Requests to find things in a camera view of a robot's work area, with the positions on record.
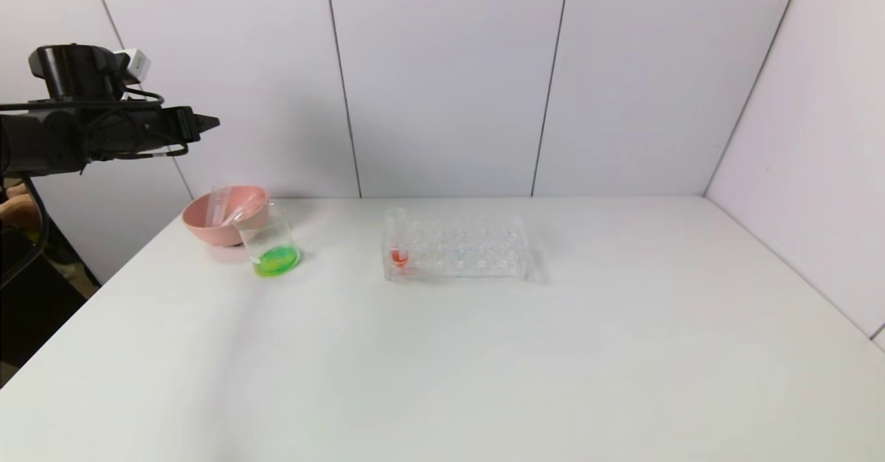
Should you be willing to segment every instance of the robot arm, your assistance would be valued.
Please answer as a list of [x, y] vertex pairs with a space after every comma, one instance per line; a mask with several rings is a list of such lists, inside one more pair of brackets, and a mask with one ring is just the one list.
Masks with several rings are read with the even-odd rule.
[[[42, 46], [28, 58], [46, 82], [47, 100], [0, 104], [3, 175], [81, 172], [93, 160], [181, 156], [218, 118], [188, 106], [162, 108], [163, 98], [130, 88], [145, 78], [149, 61], [136, 50], [112, 53], [97, 46]], [[123, 100], [126, 93], [153, 100]], [[177, 146], [173, 151], [148, 153]]]

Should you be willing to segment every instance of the person's hand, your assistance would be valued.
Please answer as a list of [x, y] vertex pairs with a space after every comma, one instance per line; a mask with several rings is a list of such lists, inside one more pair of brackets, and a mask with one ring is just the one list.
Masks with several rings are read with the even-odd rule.
[[10, 199], [23, 194], [28, 194], [28, 188], [25, 187], [24, 182], [13, 185], [12, 187], [6, 189], [6, 197]]
[[19, 192], [13, 195], [10, 194], [12, 189], [13, 187], [6, 189], [9, 201], [0, 204], [0, 220], [3, 221], [3, 225], [26, 230], [40, 229], [40, 213], [37, 212], [31, 194], [25, 191], [24, 194]]

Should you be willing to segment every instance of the white table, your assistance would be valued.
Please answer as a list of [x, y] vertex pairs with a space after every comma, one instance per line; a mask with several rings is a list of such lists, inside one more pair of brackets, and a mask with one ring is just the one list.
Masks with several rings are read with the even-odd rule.
[[[0, 390], [0, 460], [885, 460], [885, 354], [706, 200], [282, 203], [276, 279], [161, 232]], [[395, 204], [521, 215], [540, 280], [386, 282]]]

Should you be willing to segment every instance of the red liquid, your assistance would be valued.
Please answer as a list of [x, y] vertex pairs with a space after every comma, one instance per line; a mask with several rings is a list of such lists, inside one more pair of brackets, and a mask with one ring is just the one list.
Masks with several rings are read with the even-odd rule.
[[393, 260], [395, 266], [403, 267], [409, 263], [409, 252], [400, 251], [399, 248], [390, 248], [390, 259]]

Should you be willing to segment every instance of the white wall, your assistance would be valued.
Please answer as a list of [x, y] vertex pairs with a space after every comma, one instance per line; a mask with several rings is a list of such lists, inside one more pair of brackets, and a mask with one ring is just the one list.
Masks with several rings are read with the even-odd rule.
[[885, 0], [793, 0], [709, 197], [864, 332], [885, 320]]
[[788, 0], [566, 0], [536, 195], [704, 194]]
[[531, 194], [562, 0], [332, 0], [363, 195]]
[[145, 88], [221, 119], [179, 159], [191, 192], [358, 195], [328, 0], [107, 3], [153, 62]]
[[[0, 0], [0, 26], [0, 102], [48, 97], [28, 67], [38, 46], [120, 48], [101, 0]], [[82, 176], [35, 182], [54, 222], [102, 282], [190, 201], [172, 159], [95, 163]]]

